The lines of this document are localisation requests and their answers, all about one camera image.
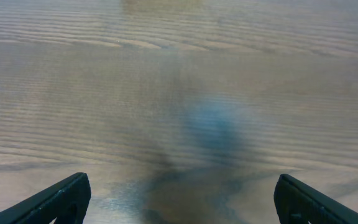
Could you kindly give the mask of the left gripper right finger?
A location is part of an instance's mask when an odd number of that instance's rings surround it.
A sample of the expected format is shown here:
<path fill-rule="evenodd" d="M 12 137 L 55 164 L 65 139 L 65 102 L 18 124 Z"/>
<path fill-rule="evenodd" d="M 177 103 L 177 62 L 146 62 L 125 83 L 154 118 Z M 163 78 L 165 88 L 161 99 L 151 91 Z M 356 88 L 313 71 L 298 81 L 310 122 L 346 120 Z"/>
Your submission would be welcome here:
<path fill-rule="evenodd" d="M 273 200 L 280 224 L 358 224 L 358 213 L 302 181 L 281 174 Z"/>

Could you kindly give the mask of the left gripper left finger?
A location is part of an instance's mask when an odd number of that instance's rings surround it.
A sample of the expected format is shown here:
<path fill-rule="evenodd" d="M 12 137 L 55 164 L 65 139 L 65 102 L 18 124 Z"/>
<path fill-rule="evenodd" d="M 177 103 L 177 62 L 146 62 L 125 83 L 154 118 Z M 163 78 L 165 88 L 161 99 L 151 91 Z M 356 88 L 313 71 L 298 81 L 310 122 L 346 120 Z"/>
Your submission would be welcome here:
<path fill-rule="evenodd" d="M 77 172 L 0 212 L 0 224 L 82 224 L 90 199 L 88 176 Z"/>

